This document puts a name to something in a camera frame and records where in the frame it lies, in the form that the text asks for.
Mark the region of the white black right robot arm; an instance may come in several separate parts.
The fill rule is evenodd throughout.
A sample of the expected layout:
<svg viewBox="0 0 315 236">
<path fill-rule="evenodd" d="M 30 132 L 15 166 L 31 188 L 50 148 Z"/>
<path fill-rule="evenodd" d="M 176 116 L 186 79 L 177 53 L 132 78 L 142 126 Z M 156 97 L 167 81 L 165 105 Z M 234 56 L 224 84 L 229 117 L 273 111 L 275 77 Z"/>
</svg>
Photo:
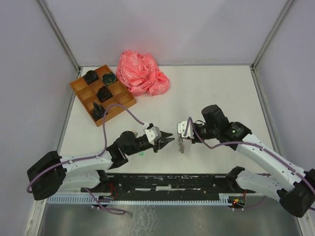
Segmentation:
<svg viewBox="0 0 315 236">
<path fill-rule="evenodd" d="M 215 149 L 227 146 L 246 156 L 269 176 L 254 174 L 243 167 L 235 167 L 226 179 L 231 192 L 251 190 L 280 203 L 291 215 L 301 218 L 314 210 L 315 170 L 305 170 L 268 148 L 252 131 L 240 122 L 230 122 L 218 105 L 209 105 L 201 111 L 204 122 L 197 124 L 188 118 L 186 131 L 191 131 L 193 143 L 216 139 Z"/>
</svg>

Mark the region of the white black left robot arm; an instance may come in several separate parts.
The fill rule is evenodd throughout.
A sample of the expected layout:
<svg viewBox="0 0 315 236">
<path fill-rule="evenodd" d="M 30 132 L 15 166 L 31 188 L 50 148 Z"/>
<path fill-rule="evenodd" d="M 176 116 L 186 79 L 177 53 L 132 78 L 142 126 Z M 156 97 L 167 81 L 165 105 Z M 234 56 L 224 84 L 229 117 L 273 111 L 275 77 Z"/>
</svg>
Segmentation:
<svg viewBox="0 0 315 236">
<path fill-rule="evenodd" d="M 125 131 L 112 145 L 93 154 L 60 156 L 50 151 L 27 170 L 27 192 L 37 201 L 82 188 L 103 192 L 109 186 L 106 171 L 121 167 L 128 162 L 128 156 L 142 151 L 152 149 L 157 153 L 173 140 L 171 133 L 153 127 L 140 137 Z"/>
</svg>

